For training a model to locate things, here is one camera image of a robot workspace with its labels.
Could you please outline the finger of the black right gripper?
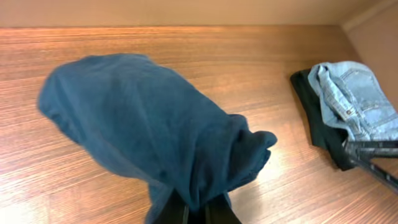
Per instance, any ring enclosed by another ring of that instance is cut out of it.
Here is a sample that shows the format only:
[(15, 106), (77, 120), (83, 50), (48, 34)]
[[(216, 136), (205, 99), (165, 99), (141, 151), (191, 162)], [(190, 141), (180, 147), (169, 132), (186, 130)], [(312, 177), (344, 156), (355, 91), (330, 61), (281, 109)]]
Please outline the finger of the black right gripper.
[(354, 166), (371, 174), (397, 194), (397, 178), (371, 162), (374, 158), (397, 159), (397, 140), (348, 141), (345, 153)]

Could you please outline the navy blue shorts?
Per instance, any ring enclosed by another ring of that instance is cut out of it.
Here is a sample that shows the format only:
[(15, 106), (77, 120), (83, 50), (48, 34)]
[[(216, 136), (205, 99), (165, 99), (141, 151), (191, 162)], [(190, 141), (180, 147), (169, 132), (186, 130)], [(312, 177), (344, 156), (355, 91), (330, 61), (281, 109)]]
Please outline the navy blue shorts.
[(148, 184), (147, 223), (174, 190), (189, 207), (188, 223), (205, 223), (205, 205), (221, 194), (230, 204), (229, 192), (257, 177), (277, 142), (139, 54), (93, 55), (59, 66), (38, 107), (105, 169)]

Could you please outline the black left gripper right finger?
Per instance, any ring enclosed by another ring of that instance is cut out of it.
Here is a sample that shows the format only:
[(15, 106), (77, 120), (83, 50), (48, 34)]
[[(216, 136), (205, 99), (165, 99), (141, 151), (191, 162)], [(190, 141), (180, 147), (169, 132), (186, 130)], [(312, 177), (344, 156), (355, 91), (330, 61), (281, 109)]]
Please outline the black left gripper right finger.
[(205, 205), (206, 224), (241, 224), (232, 211), (226, 194), (221, 194)]

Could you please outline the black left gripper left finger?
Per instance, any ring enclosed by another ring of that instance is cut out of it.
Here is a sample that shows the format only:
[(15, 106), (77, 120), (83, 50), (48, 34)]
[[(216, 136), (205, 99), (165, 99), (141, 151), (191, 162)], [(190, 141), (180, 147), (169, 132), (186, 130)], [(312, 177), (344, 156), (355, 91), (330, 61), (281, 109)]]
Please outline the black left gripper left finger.
[(189, 207), (174, 190), (154, 224), (187, 224)]

